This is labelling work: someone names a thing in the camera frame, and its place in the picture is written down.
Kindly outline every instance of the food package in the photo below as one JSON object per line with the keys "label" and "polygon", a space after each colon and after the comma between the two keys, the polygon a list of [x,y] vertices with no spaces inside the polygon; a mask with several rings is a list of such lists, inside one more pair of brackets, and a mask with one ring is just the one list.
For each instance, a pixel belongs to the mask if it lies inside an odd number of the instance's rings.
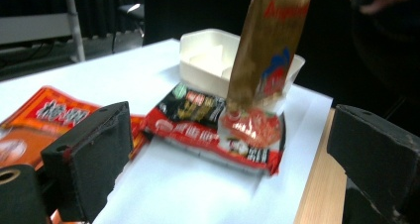
{"label": "food package", "polygon": [[[41,150],[101,106],[76,100],[44,86],[0,124],[0,168],[26,164],[39,168]],[[134,151],[148,141],[141,132],[145,117],[131,115]]]}
{"label": "food package", "polygon": [[253,115],[281,97],[303,30],[310,0],[252,0],[235,57],[227,95],[226,129],[254,146],[259,138]]}
{"label": "food package", "polygon": [[[259,131],[269,136],[269,146],[251,146],[221,125],[225,98],[178,83],[146,116],[147,129],[170,143],[200,154],[200,157],[252,173],[274,175],[284,150],[283,116],[263,114]],[[254,111],[252,117],[261,116]]]}

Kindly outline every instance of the person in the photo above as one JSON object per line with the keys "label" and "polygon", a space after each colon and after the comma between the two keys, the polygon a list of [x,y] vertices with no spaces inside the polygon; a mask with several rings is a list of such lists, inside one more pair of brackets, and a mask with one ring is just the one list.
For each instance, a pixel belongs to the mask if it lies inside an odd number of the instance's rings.
{"label": "person", "polygon": [[[411,105],[410,121],[400,126],[420,136],[420,0],[350,0],[355,47],[365,66],[391,91],[400,95],[384,118]],[[409,213],[407,222],[419,223],[419,214]],[[388,223],[349,179],[343,223]]]}

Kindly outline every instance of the tabletop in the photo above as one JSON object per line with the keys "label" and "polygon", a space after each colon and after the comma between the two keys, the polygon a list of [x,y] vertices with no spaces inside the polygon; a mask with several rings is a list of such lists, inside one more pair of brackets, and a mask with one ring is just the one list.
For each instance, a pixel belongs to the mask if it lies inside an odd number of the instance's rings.
{"label": "tabletop", "polygon": [[[3,81],[0,121],[44,85],[98,105],[128,101],[131,113],[147,114],[179,82],[178,65],[179,41],[167,40]],[[153,139],[127,164],[94,223],[293,223],[307,201],[331,103],[292,85],[284,105],[286,149],[272,177],[203,161]]]}

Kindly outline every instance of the red package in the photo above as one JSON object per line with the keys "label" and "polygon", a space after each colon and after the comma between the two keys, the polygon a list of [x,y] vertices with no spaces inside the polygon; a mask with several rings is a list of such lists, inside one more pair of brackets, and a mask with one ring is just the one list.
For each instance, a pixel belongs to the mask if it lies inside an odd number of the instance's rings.
{"label": "red package", "polygon": [[[253,146],[222,126],[221,118],[226,107],[224,98],[177,84],[168,95],[147,115],[147,128],[188,150],[245,170],[278,173],[284,150],[284,120],[281,116],[264,116],[260,131],[274,124],[275,132],[268,146]],[[252,116],[261,115],[253,111]]]}
{"label": "red package", "polygon": [[[27,164],[42,165],[41,150],[100,108],[44,86],[22,107],[0,124],[0,168]],[[145,117],[131,115],[134,150],[148,141],[141,129]]]}

